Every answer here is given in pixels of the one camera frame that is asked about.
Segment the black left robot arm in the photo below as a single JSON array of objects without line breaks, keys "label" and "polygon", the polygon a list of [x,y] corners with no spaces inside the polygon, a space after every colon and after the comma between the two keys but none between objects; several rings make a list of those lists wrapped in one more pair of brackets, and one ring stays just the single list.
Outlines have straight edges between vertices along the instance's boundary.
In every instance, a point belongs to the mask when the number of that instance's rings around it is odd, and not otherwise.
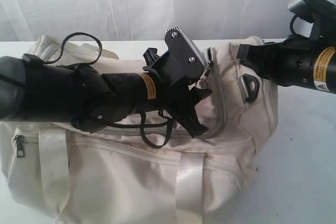
[{"label": "black left robot arm", "polygon": [[1,57],[1,120],[14,122],[65,122],[94,133],[107,126],[122,128],[121,121],[139,114],[137,128],[147,124],[146,114],[157,111],[167,131],[174,122],[191,136],[206,131],[195,106],[211,94],[195,86],[203,73],[192,55],[159,56],[155,48],[144,53],[142,73],[101,74],[87,63],[67,66],[46,64],[34,55],[21,59]]}]

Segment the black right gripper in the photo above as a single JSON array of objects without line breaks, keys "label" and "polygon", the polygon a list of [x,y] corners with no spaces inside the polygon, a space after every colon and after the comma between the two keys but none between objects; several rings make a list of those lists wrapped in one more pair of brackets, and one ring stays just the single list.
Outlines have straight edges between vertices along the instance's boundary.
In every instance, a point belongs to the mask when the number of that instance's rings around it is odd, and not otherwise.
[{"label": "black right gripper", "polygon": [[248,67],[259,77],[279,86],[313,88],[313,61],[318,52],[316,40],[288,38],[262,46],[240,44],[237,59],[248,60]]}]

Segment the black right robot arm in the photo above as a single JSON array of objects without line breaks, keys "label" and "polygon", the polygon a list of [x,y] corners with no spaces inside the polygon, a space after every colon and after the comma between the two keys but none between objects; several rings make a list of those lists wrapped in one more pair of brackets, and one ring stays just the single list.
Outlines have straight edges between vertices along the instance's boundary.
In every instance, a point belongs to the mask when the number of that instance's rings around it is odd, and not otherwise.
[{"label": "black right robot arm", "polygon": [[283,87],[335,93],[335,5],[289,0],[291,34],[282,42],[240,45],[237,58],[259,77]]}]

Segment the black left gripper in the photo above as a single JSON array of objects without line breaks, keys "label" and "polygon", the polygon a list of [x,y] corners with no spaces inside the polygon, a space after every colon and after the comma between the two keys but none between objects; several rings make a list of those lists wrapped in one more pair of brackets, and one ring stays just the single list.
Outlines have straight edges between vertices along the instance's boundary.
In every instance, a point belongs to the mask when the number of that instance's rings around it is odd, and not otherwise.
[{"label": "black left gripper", "polygon": [[206,68],[199,80],[192,85],[188,85],[182,79],[173,82],[166,65],[169,56],[168,51],[159,56],[156,48],[148,48],[143,56],[146,62],[143,69],[155,74],[162,82],[163,105],[160,109],[165,110],[174,119],[181,119],[181,126],[187,130],[192,138],[205,133],[208,127],[198,120],[195,107],[212,94],[208,84],[202,83],[212,70],[212,61],[206,59]]}]

